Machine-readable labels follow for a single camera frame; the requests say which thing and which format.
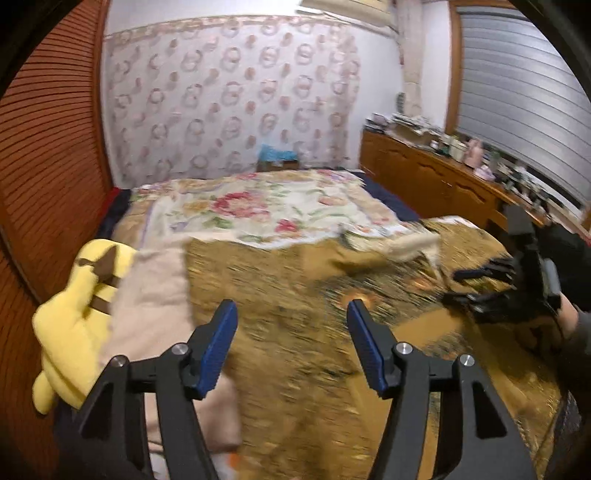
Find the human hand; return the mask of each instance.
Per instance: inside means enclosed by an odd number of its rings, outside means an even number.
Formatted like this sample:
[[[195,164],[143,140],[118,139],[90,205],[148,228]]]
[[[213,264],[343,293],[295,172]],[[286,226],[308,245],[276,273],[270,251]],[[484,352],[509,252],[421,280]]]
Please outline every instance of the human hand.
[[[577,328],[579,323],[579,311],[573,306],[563,293],[560,294],[561,306],[556,320],[562,330],[565,340],[568,340]]]

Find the gold patterned blanket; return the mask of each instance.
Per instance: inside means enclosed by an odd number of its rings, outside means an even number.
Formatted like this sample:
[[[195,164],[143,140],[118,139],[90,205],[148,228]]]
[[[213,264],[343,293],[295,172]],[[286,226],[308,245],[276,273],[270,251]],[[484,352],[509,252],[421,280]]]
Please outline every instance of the gold patterned blanket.
[[[444,273],[504,252],[478,229],[428,226],[441,235]],[[539,476],[544,472],[559,401],[552,372],[518,346],[508,327],[477,327],[442,310],[426,259],[396,263],[354,251],[343,239],[271,251],[194,240],[187,268],[198,322],[209,321],[224,298],[238,305],[225,368],[240,395],[241,478],[367,478],[389,402],[369,390],[346,330],[345,308],[354,298],[398,339],[430,355],[473,353],[517,422]],[[420,478],[432,473],[436,398],[430,410]]]

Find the metal screw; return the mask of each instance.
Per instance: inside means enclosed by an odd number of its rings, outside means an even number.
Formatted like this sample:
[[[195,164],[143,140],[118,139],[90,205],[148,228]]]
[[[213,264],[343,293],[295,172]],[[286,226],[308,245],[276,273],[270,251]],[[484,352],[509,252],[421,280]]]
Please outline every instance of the metal screw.
[[[403,355],[408,355],[413,351],[413,346],[407,342],[400,342],[396,344],[396,351]]]
[[[114,356],[111,361],[110,364],[112,367],[122,367],[127,363],[127,357],[123,356],[123,355],[117,355]]]
[[[463,355],[460,355],[460,363],[464,367],[471,367],[472,365],[474,365],[475,360],[472,355],[468,355],[467,353],[464,353]]]
[[[175,355],[184,355],[189,351],[189,346],[186,343],[177,343],[173,346],[173,353]]]

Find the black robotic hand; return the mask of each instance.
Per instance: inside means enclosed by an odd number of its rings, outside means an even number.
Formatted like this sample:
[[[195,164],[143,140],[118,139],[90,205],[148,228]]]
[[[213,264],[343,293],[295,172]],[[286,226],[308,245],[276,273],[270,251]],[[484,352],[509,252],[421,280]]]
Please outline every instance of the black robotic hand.
[[[555,317],[560,309],[560,280],[552,260],[542,258],[534,225],[525,210],[507,206],[508,233],[514,243],[512,258],[494,258],[475,270],[458,270],[453,279],[489,277],[510,286],[486,294],[448,292],[442,302],[469,311],[477,323],[522,323],[540,316]]]

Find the white wall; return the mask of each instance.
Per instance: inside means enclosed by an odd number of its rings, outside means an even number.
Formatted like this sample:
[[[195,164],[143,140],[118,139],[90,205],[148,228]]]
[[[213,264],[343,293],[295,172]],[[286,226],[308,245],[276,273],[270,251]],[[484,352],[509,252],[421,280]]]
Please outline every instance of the white wall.
[[[105,34],[153,23],[214,15],[294,15],[299,0],[112,0]],[[349,116],[348,156],[359,158],[361,130],[373,112],[392,113],[402,91],[398,45],[392,38],[355,29],[361,58],[361,82]]]
[[[446,0],[423,4],[425,45],[423,54],[423,116],[445,127],[449,102],[452,40],[449,6]]]

